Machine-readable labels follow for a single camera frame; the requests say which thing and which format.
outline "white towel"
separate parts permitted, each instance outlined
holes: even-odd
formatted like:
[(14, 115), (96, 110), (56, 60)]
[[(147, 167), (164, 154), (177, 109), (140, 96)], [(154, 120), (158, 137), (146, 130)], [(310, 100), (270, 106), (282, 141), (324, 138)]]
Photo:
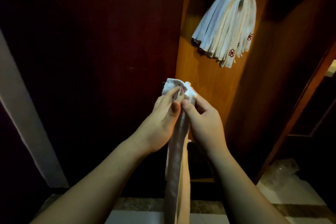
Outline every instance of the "white towel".
[(250, 48), (256, 11), (255, 0), (215, 0), (192, 39), (221, 67), (230, 68)]
[[(162, 95), (176, 86), (183, 87), (184, 98), (193, 105), (196, 93), (188, 82), (167, 79)], [(189, 224), (190, 218), (190, 175), (188, 167), (188, 132), (189, 118), (181, 109), (175, 124), (174, 132), (169, 140), (166, 165), (166, 193), (164, 201), (165, 224)]]

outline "hanging towel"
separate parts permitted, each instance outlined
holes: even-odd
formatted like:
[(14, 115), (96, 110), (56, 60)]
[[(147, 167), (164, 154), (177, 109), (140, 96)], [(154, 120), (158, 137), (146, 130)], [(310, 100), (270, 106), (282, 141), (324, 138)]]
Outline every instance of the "hanging towel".
[(230, 68), (250, 48), (256, 11), (255, 0), (215, 0), (192, 39), (220, 67)]
[[(162, 95), (176, 86), (181, 86), (184, 98), (195, 104), (197, 94), (188, 82), (167, 79)], [(189, 224), (190, 218), (190, 175), (188, 167), (189, 118), (181, 109), (174, 132), (168, 143), (167, 185), (164, 200), (165, 224)]]

